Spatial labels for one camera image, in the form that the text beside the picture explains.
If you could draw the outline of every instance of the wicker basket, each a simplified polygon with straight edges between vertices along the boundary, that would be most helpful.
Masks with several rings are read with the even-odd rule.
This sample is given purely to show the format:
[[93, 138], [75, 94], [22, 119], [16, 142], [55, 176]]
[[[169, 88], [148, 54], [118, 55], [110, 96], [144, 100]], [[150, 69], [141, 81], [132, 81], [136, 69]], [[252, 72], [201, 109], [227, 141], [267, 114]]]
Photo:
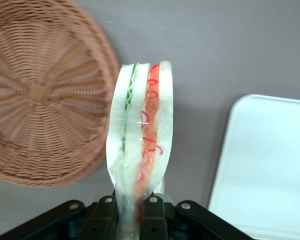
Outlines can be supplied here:
[[118, 73], [72, 0], [0, 0], [0, 178], [48, 188], [98, 167]]

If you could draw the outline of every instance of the sandwich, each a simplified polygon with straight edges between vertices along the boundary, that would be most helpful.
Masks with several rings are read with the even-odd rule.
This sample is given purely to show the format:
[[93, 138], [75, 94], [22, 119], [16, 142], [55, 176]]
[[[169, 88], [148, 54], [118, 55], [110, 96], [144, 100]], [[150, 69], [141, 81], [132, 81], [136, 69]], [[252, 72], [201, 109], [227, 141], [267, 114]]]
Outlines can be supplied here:
[[123, 65], [113, 94], [106, 140], [107, 168], [122, 231], [138, 234], [140, 204], [163, 181], [172, 137], [171, 63], [161, 61], [152, 68], [149, 63]]

